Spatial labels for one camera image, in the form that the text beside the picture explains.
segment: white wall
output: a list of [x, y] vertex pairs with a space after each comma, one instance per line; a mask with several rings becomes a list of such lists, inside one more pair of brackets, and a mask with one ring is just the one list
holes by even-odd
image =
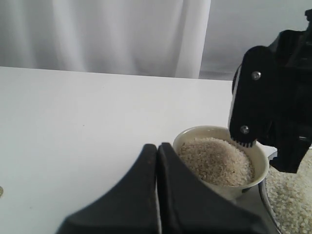
[[200, 77], [233, 73], [251, 47], [286, 29], [305, 30], [311, 8], [312, 0], [212, 0]]

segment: screw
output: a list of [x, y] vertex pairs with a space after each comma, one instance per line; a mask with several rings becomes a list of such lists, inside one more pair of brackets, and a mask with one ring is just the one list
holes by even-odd
[[253, 78], [253, 80], [259, 80], [261, 78], [261, 73], [260, 72], [253, 72], [252, 78]]
[[249, 127], [247, 125], [243, 125], [243, 126], [240, 127], [240, 131], [243, 134], [248, 134], [249, 133]]

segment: cream bowl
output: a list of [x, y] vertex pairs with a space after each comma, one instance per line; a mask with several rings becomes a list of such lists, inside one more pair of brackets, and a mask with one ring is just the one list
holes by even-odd
[[252, 183], [249, 183], [244, 186], [232, 187], [232, 186], [220, 186], [208, 183], [206, 181], [202, 182], [209, 187], [211, 190], [222, 196], [227, 200], [235, 200], [240, 197], [242, 194], [247, 192], [251, 187], [259, 184], [267, 175], [269, 171], [269, 160], [260, 149], [257, 144], [254, 144], [253, 147], [245, 148], [240, 145], [237, 145], [230, 137], [229, 130], [223, 127], [217, 126], [197, 126], [190, 129], [187, 129], [180, 133], [174, 140], [173, 149], [178, 154], [183, 143], [188, 142], [194, 138], [206, 138], [213, 137], [217, 139], [222, 139], [230, 144], [234, 145], [245, 154], [251, 160], [254, 167], [254, 178]]

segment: bowl rim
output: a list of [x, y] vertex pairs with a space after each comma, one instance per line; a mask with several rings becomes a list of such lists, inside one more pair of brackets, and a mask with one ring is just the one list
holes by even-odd
[[[199, 125], [199, 126], [195, 126], [195, 127], [191, 127], [191, 128], [188, 128], [184, 131], [182, 131], [181, 133], [179, 133], [175, 139], [174, 139], [174, 142], [173, 142], [173, 147], [175, 148], [175, 145], [177, 145], [177, 141], [180, 137], [182, 137], [184, 134], [186, 134], [187, 132], [190, 132], [191, 130], [194, 130], [194, 129], [220, 129], [220, 130], [225, 130], [227, 132], [229, 132], [229, 129], [226, 128], [226, 127], [221, 127], [221, 126], [213, 126], [213, 125]], [[264, 164], [265, 164], [265, 169], [264, 171], [260, 174], [259, 176], [259, 179], [249, 183], [249, 184], [246, 184], [246, 185], [243, 185], [243, 186], [227, 186], [227, 185], [215, 185], [215, 184], [212, 184], [212, 183], [209, 183], [209, 182], [206, 182], [203, 180], [203, 182], [207, 183], [207, 184], [210, 184], [212, 186], [218, 186], [220, 188], [235, 188], [235, 189], [247, 189], [247, 188], [251, 188], [259, 183], [261, 183], [265, 177], [267, 176], [268, 172], [269, 172], [269, 159], [268, 157], [266, 156], [266, 154], [264, 153], [264, 151], [261, 149], [261, 147], [259, 147], [259, 145], [257, 144], [254, 144], [253, 147], [255, 147], [260, 153], [261, 155], [263, 156], [262, 158], [263, 159], [266, 159], [266, 160], [263, 160], [264, 161]]]

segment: rice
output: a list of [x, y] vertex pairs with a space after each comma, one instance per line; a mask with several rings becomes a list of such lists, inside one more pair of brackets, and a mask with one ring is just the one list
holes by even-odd
[[181, 146], [178, 155], [195, 175], [214, 185], [243, 186], [254, 178], [250, 159], [224, 140], [194, 138]]
[[312, 234], [312, 155], [302, 160], [297, 174], [270, 167], [266, 190], [273, 217], [283, 234]]

